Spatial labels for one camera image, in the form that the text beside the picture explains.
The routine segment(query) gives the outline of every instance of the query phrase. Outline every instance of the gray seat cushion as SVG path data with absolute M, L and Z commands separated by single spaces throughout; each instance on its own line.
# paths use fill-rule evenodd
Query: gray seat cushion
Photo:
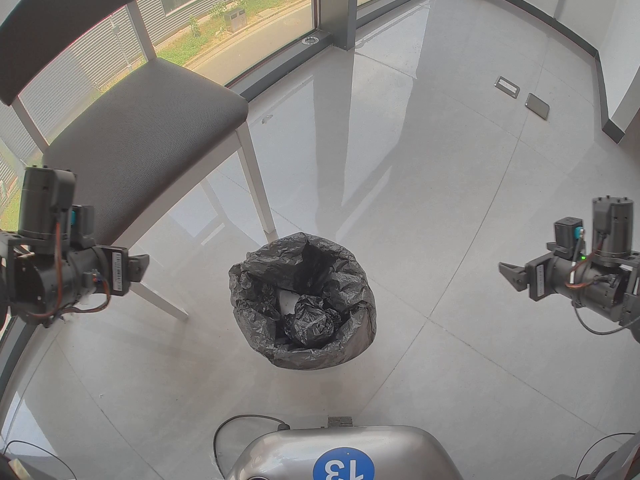
M 43 164 L 77 174 L 74 202 L 95 206 L 95 238 L 112 244 L 247 113 L 242 96 L 154 59 L 60 133 Z

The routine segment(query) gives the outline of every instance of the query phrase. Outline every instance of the chair leg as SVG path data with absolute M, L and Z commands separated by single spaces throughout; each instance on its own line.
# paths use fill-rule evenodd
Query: chair leg
M 251 192 L 255 209 L 258 211 L 258 217 L 260 217 L 264 234 L 267 236 L 267 240 L 272 242 L 278 238 L 278 235 L 276 234 L 276 226 L 273 222 L 273 216 L 271 215 L 271 208 L 269 208 L 267 192 L 265 192 L 262 183 L 258 160 L 255 157 L 251 133 L 249 133 L 249 125 L 246 122 L 243 123 L 236 130 L 236 134 L 240 140 L 238 156 L 240 156 L 240 164 L 242 164 L 244 177 L 249 185 L 249 192 Z
M 165 313 L 169 313 L 169 315 L 178 318 L 178 320 L 184 321 L 189 318 L 187 311 L 174 306 L 167 299 L 163 299 L 160 295 L 151 290 L 151 288 L 142 283 L 131 283 L 131 291 L 140 295 L 144 300 L 151 302 L 154 306 L 162 309 Z

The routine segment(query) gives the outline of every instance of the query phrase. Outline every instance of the chair backrest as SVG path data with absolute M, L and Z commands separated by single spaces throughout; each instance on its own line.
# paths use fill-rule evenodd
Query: chair backrest
M 91 27 L 134 0 L 20 0 L 0 24 L 0 100 L 27 84 Z

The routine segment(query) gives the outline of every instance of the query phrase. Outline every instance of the black trash bag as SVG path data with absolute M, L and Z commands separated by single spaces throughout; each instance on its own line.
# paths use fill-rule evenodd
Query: black trash bag
M 293 315 L 281 315 L 276 288 L 302 295 Z M 367 276 L 354 255 L 331 240 L 296 233 L 248 253 L 229 270 L 229 289 L 245 339 L 281 368 L 345 363 L 376 336 Z

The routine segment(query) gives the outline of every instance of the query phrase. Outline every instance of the tiled floor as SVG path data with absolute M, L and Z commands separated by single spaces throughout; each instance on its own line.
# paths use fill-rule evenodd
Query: tiled floor
M 351 415 L 432 432 L 466 479 L 574 473 L 593 441 L 640 424 L 640 345 L 588 334 L 560 297 L 533 303 L 497 263 L 544 253 L 559 218 L 589 222 L 592 196 L 640 200 L 640 136 L 616 146 L 599 124 L 593 59 L 500 0 L 417 0 L 370 23 L 354 51 L 330 48 L 254 100 L 250 127 L 280 235 L 336 240 L 368 272 L 372 347 L 295 372 L 245 343 L 227 271 L 265 240 L 234 156 L 137 247 L 189 320 L 133 294 L 70 320 L 3 438 L 46 445 L 81 477 L 196 480 L 218 477 L 211 439 L 230 415 Z M 226 429 L 223 467 L 270 429 Z

